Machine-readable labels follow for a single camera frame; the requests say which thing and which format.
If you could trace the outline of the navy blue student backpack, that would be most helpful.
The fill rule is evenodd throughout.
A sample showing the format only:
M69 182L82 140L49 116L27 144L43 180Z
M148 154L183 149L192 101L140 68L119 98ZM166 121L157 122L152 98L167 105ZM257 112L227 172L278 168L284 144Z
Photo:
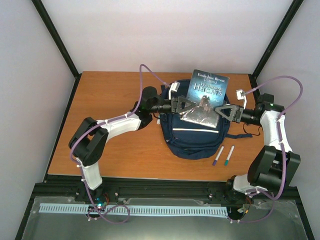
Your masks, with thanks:
M177 92L172 97L187 97L190 79L182 79ZM161 96L168 97L169 88L161 86ZM225 94L223 104L230 101ZM187 160L199 160L213 156L225 138L241 139L250 138L250 133L229 134L231 123L219 115L217 127L187 122L181 119L183 114L161 113L159 115L160 126L164 140L170 151L177 157Z

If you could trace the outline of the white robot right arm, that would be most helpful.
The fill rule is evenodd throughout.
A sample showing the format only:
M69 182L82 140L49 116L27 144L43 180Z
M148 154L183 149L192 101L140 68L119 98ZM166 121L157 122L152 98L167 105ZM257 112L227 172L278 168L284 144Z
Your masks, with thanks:
M287 187L301 158L293 153L285 130L284 107L274 103L274 96L260 95L254 109L235 104L215 108L215 112L230 122L262 127L264 146L251 163L247 174L234 175L226 182L225 199L235 202L246 196L277 192L278 199Z

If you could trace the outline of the dark blue Wuthering Heights book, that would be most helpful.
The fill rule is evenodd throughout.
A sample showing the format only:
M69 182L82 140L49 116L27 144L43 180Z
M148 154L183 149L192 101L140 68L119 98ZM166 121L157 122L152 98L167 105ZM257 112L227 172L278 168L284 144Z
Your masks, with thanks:
M224 104L229 78L226 76L195 69L187 91L187 100L195 106L182 114L185 122L216 128L220 116L216 107Z

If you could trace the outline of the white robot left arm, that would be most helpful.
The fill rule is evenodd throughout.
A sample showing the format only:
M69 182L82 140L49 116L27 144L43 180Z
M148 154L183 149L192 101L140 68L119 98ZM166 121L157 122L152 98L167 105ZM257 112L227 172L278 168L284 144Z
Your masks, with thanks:
M69 141L70 159L81 171L81 181L87 187L86 195L92 201L103 198L104 188L98 161L106 143L119 135L145 128L153 114L182 114L194 108L196 103L183 96L162 98L157 89L147 86L140 89L138 101L125 114L105 120L85 118Z

